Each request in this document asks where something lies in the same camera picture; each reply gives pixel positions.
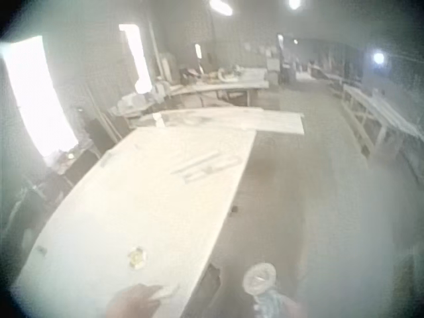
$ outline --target ceiling light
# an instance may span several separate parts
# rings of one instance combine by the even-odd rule
[[[289,0],[289,7],[291,10],[298,10],[300,8],[301,0]]]
[[[213,10],[222,15],[226,15],[227,17],[233,15],[233,9],[221,0],[210,0],[209,4]]]
[[[383,53],[377,52],[377,53],[374,53],[373,60],[377,65],[383,65],[386,60],[386,57],[384,56]]]

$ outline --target white table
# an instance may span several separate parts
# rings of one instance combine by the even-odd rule
[[[101,317],[119,290],[158,284],[178,290],[155,318],[179,317],[208,265],[254,137],[233,129],[132,132],[41,232],[12,287],[20,304],[31,317]],[[190,183],[176,173],[216,153],[238,164]],[[128,255],[138,246],[147,261],[135,270]]]
[[[269,82],[265,80],[265,74],[265,69],[245,69],[243,76],[234,83],[197,83],[195,85],[171,87],[171,96],[201,94],[210,91],[246,91],[247,107],[250,107],[252,94],[259,89],[270,87]]]

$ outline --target table leg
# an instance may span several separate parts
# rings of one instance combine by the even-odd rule
[[[251,90],[247,90],[246,91],[247,92],[247,107],[250,107],[250,104],[251,104],[251,98],[252,98],[252,96],[250,96],[250,92],[251,92]]]

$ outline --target light fixture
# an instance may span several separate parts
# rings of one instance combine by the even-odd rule
[[[377,65],[383,65],[383,64],[384,64],[384,62],[386,61],[386,57],[385,57],[385,56],[384,56],[384,54],[383,54],[383,53],[381,53],[381,52],[376,52],[376,53],[374,53],[374,55],[373,55],[372,59],[374,60],[374,62],[375,62]]]
[[[225,2],[221,0],[210,0],[209,5],[216,12],[225,15],[227,17],[233,15],[233,9]]]
[[[195,49],[196,49],[196,55],[197,55],[197,58],[198,58],[199,60],[201,60],[201,47],[200,47],[200,44],[196,44],[196,45],[195,45]]]
[[[291,10],[298,10],[301,5],[301,0],[289,0],[289,7]]]

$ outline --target long table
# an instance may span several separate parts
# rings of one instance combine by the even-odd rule
[[[345,84],[342,104],[361,151],[368,159],[394,159],[405,135],[422,138],[418,128],[380,96],[367,96]]]
[[[177,85],[171,88],[171,96],[202,94],[211,91],[246,91],[247,107],[252,104],[253,95],[259,89],[268,89],[270,84],[265,80],[266,69],[244,69],[238,81],[231,83],[196,83],[193,85]]]
[[[136,284],[175,290],[180,317],[209,263],[254,131],[139,128],[106,153],[41,232],[12,287],[30,317],[103,317]],[[140,268],[129,254],[142,251]]]

